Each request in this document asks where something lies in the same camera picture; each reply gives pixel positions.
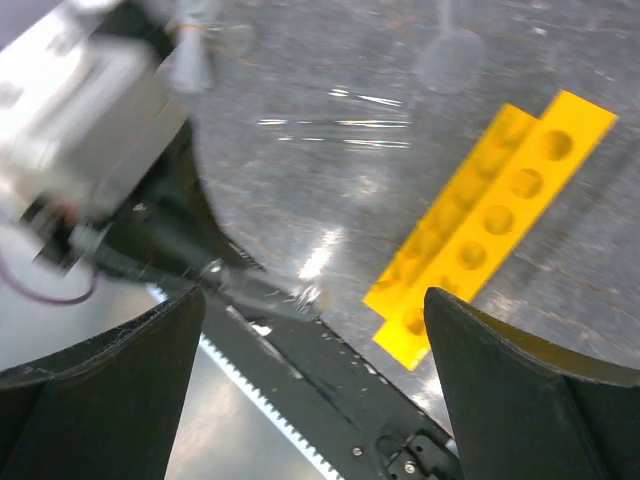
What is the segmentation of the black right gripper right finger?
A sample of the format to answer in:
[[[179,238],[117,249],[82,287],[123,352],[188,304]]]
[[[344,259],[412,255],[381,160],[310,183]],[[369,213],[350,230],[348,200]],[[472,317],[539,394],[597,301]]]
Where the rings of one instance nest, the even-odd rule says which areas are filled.
[[[424,321],[468,479],[636,479],[639,372],[569,350],[438,287]]]

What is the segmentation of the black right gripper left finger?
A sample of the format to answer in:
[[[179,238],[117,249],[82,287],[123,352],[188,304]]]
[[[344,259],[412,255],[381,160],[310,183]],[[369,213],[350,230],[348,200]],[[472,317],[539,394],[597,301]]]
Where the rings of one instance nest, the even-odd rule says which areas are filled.
[[[2,478],[164,478],[205,310],[194,288],[2,371]]]

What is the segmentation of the yellow test tube rack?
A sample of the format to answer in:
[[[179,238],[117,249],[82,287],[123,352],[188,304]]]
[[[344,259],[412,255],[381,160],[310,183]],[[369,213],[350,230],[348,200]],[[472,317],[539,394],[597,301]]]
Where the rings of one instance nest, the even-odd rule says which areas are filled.
[[[569,91],[538,117],[504,105],[365,295],[384,320],[374,342],[414,370],[430,351],[426,291],[472,301],[617,120]]]

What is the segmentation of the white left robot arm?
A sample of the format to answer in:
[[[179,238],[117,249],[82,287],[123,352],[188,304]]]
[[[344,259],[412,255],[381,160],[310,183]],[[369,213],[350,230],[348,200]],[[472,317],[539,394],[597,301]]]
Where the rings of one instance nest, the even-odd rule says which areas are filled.
[[[1,211],[68,269],[186,123],[172,44],[136,1],[5,1],[1,45]]]

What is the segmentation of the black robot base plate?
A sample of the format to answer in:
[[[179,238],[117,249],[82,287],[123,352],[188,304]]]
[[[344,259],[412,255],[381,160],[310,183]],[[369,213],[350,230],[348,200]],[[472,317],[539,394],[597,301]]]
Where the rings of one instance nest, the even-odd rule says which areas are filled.
[[[195,287],[201,345],[330,479],[459,479],[451,437],[321,317],[320,288],[268,272],[219,226],[189,123],[113,126],[99,181],[115,206],[99,267],[163,299]]]

